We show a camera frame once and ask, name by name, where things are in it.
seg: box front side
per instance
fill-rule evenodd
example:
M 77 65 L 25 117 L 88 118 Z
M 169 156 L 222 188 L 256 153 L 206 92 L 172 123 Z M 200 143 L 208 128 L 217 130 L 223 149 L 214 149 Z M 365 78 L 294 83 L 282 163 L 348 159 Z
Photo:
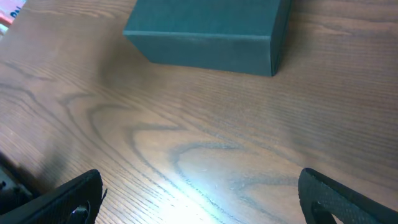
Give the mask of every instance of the box front side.
M 177 35 L 125 32 L 151 61 L 172 65 L 271 76 L 267 37 Z

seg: pink package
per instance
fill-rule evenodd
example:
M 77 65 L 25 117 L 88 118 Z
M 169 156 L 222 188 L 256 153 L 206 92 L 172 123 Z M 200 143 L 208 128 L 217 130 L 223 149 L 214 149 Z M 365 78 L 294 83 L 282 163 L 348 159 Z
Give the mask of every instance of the pink package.
M 26 0 L 2 0 L 0 1 L 0 24 L 10 26 L 17 17 Z

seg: black plastic part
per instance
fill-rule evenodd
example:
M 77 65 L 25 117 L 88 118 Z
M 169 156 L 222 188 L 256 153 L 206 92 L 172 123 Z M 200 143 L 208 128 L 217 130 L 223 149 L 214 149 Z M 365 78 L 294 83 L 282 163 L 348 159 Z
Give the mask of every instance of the black plastic part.
M 398 213 L 343 184 L 305 168 L 298 180 L 298 196 L 308 224 L 398 223 Z
M 0 223 L 87 223 L 95 222 L 102 203 L 102 180 L 90 170 L 0 217 Z

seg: box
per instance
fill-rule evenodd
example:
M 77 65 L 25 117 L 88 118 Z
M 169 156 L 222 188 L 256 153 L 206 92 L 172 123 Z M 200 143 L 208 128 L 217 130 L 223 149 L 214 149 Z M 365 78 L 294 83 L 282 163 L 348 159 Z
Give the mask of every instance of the box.
M 291 0 L 137 0 L 123 34 L 151 61 L 274 75 Z

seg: brown wooden surface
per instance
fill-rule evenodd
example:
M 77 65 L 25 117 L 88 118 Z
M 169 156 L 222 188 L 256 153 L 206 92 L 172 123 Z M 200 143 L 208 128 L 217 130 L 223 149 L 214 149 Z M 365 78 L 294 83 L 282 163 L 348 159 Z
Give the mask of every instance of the brown wooden surface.
M 294 1 L 274 78 L 149 63 L 130 0 L 29 0 L 0 42 L 0 150 L 98 223 L 304 223 L 303 167 L 398 210 L 398 2 Z

